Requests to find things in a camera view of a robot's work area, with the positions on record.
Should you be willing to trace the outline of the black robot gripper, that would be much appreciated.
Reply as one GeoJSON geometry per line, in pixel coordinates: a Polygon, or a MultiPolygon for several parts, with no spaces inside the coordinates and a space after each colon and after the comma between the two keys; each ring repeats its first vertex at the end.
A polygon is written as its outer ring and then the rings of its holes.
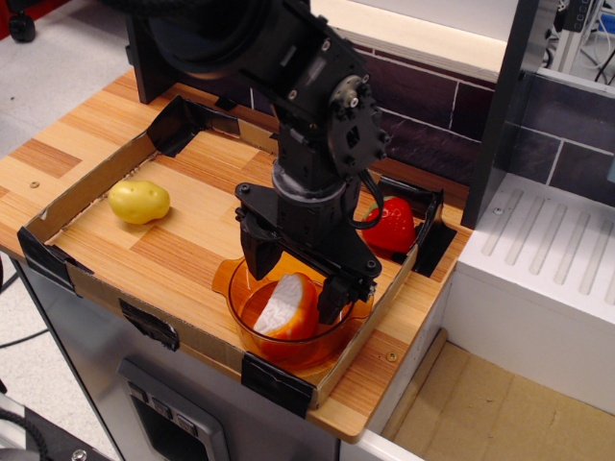
{"type": "Polygon", "coordinates": [[[360,188],[372,193],[377,207],[383,195],[363,170],[321,191],[302,189],[274,168],[273,186],[243,182],[235,188],[240,201],[236,219],[250,274],[264,279],[287,252],[326,277],[318,297],[319,323],[332,325],[339,313],[376,290],[381,264],[361,240],[360,230],[374,227],[354,219],[360,188]]]}

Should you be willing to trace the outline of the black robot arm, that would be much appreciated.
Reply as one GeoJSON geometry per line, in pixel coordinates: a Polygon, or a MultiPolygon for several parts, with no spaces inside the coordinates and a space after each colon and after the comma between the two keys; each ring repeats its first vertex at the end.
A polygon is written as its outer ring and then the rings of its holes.
{"type": "Polygon", "coordinates": [[[234,77],[265,96],[279,122],[270,186],[235,194],[241,246],[262,279],[290,254],[325,279],[319,320],[374,294],[381,264],[362,242],[358,196],[383,196],[370,166],[387,133],[362,57],[303,1],[117,1],[144,20],[162,57],[200,80],[234,77]]]}

